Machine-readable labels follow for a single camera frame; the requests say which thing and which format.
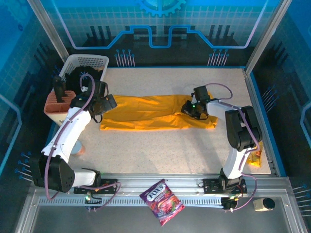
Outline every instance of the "white laundry basket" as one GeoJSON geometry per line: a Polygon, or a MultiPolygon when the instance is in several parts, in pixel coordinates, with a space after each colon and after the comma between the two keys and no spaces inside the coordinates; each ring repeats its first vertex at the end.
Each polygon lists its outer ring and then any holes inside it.
{"type": "Polygon", "coordinates": [[[74,69],[80,66],[91,66],[94,69],[103,67],[101,81],[104,81],[104,76],[107,70],[108,63],[109,58],[106,56],[73,54],[67,58],[62,70],[59,73],[59,76],[64,78],[65,74],[70,74],[74,69]]]}

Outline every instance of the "yellow cloth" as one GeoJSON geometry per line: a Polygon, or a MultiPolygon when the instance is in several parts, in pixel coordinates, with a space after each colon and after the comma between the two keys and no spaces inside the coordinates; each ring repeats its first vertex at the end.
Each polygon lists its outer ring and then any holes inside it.
{"type": "Polygon", "coordinates": [[[117,107],[104,113],[101,130],[152,131],[174,129],[214,129],[217,118],[196,120],[184,113],[181,107],[191,96],[114,96],[117,107]]]}

